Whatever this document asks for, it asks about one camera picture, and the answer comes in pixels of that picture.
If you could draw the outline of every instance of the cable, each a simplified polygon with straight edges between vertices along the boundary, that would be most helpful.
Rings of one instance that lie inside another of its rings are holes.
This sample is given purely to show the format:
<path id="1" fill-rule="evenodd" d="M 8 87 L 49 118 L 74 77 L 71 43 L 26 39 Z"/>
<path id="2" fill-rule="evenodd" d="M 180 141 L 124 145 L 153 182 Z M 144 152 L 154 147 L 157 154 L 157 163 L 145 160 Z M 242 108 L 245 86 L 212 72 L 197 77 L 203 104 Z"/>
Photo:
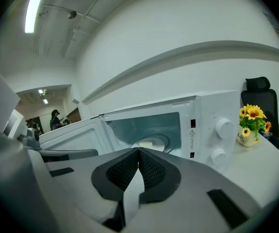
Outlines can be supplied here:
<path id="1" fill-rule="evenodd" d="M 46 11 L 46 12 L 43 12 L 43 13 L 41 13 L 41 14 L 39 14 L 37 18 L 40 18 L 41 16 L 43 16 L 43 15 L 46 14 L 46 13 L 47 13 L 47 11 Z"/>
<path id="2" fill-rule="evenodd" d="M 66 50 L 65 50 L 65 53 L 64 53 L 64 57 L 65 57 L 65 55 L 66 55 L 66 53 L 67 53 L 68 47 L 69 47 L 69 45 L 70 45 L 70 42 L 72 41 L 72 38 L 73 38 L 73 36 L 75 35 L 75 33 L 76 33 L 78 27 L 80 26 L 82 20 L 91 12 L 92 8 L 94 7 L 94 5 L 95 5 L 97 2 L 98 2 L 98 0 L 95 0 L 95 2 L 87 9 L 87 11 L 83 14 L 81 20 L 79 21 L 78 25 L 75 27 L 75 30 L 73 31 L 73 33 L 72 33 L 72 35 L 71 35 L 71 38 L 70 38 L 70 40 L 68 41 L 68 44 L 67 44 L 67 47 L 66 47 Z"/>

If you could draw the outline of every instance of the microwave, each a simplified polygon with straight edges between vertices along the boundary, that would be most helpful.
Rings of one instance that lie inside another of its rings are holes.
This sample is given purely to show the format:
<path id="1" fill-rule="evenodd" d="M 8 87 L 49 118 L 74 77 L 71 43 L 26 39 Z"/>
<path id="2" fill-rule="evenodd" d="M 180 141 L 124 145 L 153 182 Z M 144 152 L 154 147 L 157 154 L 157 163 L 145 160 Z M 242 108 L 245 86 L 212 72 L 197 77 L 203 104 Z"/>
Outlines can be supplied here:
<path id="1" fill-rule="evenodd" d="M 239 92 L 188 94 L 100 114 L 40 136 L 42 155 L 83 158 L 144 147 L 204 163 L 229 164 L 239 126 Z"/>

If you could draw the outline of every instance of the fluorescent light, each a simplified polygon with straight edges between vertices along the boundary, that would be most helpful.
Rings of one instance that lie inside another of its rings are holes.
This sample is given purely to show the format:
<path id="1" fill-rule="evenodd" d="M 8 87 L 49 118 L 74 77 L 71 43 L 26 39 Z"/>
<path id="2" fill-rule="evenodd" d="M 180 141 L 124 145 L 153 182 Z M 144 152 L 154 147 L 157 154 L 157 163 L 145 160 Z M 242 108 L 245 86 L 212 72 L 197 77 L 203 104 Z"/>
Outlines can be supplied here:
<path id="1" fill-rule="evenodd" d="M 29 0 L 25 20 L 25 33 L 33 33 L 40 1 L 41 0 Z"/>

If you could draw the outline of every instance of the artificial flower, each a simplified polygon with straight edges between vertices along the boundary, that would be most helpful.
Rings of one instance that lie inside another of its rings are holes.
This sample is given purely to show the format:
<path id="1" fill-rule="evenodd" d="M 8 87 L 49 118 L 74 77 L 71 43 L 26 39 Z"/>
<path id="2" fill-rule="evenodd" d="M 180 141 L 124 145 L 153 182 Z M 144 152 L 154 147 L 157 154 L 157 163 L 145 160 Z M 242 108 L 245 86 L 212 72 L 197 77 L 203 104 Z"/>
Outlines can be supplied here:
<path id="1" fill-rule="evenodd" d="M 242 134 L 243 134 L 244 137 L 245 137 L 245 136 L 249 136 L 249 134 L 250 134 L 250 129 L 249 129 L 249 128 L 243 128 Z"/>
<path id="2" fill-rule="evenodd" d="M 252 108 L 252 107 L 254 107 L 254 106 L 247 104 L 247 106 L 244 106 L 243 108 L 247 111 L 249 108 Z"/>
<path id="3" fill-rule="evenodd" d="M 241 117 L 244 117 L 246 115 L 246 110 L 244 108 L 240 109 L 240 115 Z"/>
<path id="4" fill-rule="evenodd" d="M 272 124 L 270 122 L 266 122 L 264 125 L 265 132 L 269 132 L 271 127 L 272 127 Z"/>
<path id="5" fill-rule="evenodd" d="M 266 118 L 263 111 L 257 105 L 249 107 L 247 109 L 246 117 L 248 117 L 248 120 L 255 120 L 256 118 Z"/>

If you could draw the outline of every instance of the ceiling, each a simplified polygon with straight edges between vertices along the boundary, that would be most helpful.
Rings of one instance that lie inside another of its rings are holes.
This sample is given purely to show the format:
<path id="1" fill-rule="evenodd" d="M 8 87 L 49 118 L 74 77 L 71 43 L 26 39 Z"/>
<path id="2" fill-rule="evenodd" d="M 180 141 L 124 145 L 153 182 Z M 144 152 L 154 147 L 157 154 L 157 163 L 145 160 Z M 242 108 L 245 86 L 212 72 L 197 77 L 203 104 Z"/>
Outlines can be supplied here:
<path id="1" fill-rule="evenodd" d="M 32 53 L 74 60 L 127 0 L 41 0 L 32 34 L 24 32 L 28 1 L 16 0 L 0 23 L 0 58 Z M 70 10 L 77 12 L 74 19 L 66 17 Z"/>
<path id="2" fill-rule="evenodd" d="M 62 99 L 66 96 L 67 88 L 62 89 L 47 89 L 47 94 L 40 96 L 39 92 L 31 91 L 28 93 L 18 93 L 20 98 L 19 105 L 44 105 L 43 99 L 48 100 L 50 103 L 62 102 Z"/>

